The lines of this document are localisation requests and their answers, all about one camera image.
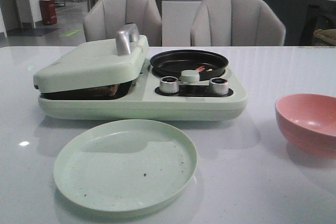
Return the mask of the black round frying pan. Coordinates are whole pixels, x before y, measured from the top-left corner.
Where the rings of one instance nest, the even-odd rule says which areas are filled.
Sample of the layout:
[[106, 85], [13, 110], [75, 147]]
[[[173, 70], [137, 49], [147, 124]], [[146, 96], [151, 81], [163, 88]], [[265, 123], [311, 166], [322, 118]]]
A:
[[179, 78], [183, 70], [196, 70], [204, 67], [199, 72], [201, 81], [220, 77], [225, 73], [228, 63], [228, 59], [218, 53], [193, 49], [165, 51], [150, 59], [153, 71], [160, 77]]

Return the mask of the white bread slice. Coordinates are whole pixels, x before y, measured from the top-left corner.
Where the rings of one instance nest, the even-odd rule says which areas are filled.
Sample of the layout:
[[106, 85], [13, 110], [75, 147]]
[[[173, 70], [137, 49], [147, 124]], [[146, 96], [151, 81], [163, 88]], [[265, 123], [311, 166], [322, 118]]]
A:
[[77, 90], [82, 95], [87, 95], [90, 97], [102, 97], [102, 96], [114, 96], [119, 88], [119, 84], [112, 84], [108, 86], [86, 88]]

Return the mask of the breakfast maker hinged lid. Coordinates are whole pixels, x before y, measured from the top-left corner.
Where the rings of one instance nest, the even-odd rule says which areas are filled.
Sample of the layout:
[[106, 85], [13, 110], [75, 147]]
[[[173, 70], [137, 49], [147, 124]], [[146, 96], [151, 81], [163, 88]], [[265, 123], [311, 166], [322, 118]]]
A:
[[148, 39], [126, 37], [129, 54], [118, 52], [121, 39], [86, 42], [34, 74], [34, 87], [41, 93], [79, 90], [121, 84], [136, 79], [149, 49]]

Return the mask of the pink plastic bowl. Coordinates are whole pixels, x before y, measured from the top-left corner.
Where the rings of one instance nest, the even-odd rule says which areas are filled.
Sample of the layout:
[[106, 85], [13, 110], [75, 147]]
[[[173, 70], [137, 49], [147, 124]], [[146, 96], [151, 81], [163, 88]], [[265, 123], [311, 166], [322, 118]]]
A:
[[314, 156], [335, 159], [335, 97], [289, 94], [275, 102], [275, 110], [288, 142]]

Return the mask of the pale green breakfast maker base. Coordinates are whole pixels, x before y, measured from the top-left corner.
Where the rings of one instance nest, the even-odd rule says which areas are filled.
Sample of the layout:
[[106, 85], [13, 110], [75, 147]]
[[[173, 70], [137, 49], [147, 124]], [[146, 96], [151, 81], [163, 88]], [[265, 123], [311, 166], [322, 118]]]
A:
[[222, 121], [238, 117], [246, 107], [247, 92], [230, 67], [223, 79], [230, 93], [224, 97], [163, 96], [155, 92], [159, 77], [145, 60], [141, 74], [128, 94], [115, 100], [50, 100], [44, 95], [38, 103], [45, 114], [58, 119], [121, 120], [151, 119], [159, 121]]

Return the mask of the left silver control knob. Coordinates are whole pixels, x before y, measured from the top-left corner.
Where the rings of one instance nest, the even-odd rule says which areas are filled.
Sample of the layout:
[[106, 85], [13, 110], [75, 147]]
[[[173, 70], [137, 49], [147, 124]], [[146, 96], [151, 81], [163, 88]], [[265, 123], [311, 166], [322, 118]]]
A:
[[179, 82], [177, 77], [166, 76], [160, 79], [159, 90], [165, 94], [175, 94], [179, 92]]

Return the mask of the silver control knob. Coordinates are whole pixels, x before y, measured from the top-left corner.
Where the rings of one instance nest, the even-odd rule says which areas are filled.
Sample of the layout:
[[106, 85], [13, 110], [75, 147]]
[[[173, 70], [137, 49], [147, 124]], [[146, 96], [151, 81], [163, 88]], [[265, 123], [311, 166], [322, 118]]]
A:
[[179, 92], [179, 82], [177, 77], [166, 76], [160, 79], [159, 90], [165, 94], [175, 94]]
[[229, 92], [228, 80], [224, 78], [210, 79], [209, 92], [215, 95], [226, 95]]

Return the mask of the right silver control knob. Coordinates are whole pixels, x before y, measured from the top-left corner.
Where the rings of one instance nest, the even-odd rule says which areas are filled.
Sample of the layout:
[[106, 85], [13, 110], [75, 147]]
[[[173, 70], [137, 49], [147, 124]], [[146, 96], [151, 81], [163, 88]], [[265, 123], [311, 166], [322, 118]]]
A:
[[209, 92], [215, 95], [226, 95], [229, 92], [228, 80], [224, 78], [210, 79]]

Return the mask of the pale green round plate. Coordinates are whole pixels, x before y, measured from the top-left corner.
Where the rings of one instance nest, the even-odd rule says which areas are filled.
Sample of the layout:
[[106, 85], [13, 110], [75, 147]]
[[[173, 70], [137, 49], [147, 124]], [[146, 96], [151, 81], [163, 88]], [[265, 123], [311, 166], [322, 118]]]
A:
[[174, 201], [196, 167], [196, 147], [181, 130], [158, 121], [121, 120], [71, 140], [55, 160], [54, 180], [76, 205], [138, 216]]

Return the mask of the right grey upholstered chair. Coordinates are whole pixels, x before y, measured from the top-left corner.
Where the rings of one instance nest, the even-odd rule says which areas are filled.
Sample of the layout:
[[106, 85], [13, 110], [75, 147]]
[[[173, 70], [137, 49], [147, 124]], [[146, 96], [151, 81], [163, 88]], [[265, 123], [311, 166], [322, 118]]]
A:
[[191, 46], [283, 46], [286, 28], [263, 0], [204, 0], [190, 33]]

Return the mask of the grey upholstered chair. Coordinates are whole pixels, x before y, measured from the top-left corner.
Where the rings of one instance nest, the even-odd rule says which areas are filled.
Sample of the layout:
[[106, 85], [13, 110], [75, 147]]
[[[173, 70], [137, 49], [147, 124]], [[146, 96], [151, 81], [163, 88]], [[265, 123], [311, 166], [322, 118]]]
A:
[[137, 25], [149, 46], [161, 46], [162, 18], [155, 0], [98, 0], [84, 18], [85, 39], [112, 39], [129, 23]]
[[286, 28], [263, 0], [204, 0], [190, 33], [191, 46], [283, 46]]

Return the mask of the left grey upholstered chair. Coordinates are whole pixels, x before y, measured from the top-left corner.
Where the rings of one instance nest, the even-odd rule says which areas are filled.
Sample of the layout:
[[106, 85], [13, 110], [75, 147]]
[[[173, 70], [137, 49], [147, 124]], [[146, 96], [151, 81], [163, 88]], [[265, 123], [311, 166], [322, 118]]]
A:
[[155, 0], [98, 0], [84, 18], [85, 39], [112, 39], [129, 23], [137, 25], [149, 46], [161, 46], [162, 18]]

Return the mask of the white refrigerator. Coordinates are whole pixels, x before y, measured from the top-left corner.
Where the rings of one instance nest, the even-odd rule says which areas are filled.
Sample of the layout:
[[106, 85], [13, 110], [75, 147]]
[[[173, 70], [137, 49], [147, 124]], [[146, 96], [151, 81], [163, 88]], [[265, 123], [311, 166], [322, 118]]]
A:
[[162, 0], [162, 45], [190, 46], [191, 26], [203, 0]]

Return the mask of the red bin in background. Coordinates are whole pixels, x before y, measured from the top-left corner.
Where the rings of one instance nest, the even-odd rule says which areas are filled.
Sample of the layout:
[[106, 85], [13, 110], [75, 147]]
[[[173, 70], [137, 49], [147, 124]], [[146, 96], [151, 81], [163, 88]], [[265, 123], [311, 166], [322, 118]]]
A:
[[39, 0], [39, 7], [44, 25], [53, 25], [57, 23], [54, 0]]

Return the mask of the dark appliance at right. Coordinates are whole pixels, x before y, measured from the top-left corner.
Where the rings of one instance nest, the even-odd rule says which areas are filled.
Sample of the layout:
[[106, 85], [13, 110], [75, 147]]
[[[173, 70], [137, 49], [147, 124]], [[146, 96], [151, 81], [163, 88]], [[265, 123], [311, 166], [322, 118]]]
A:
[[315, 30], [332, 28], [335, 28], [335, 0], [310, 0], [299, 46], [313, 45]]

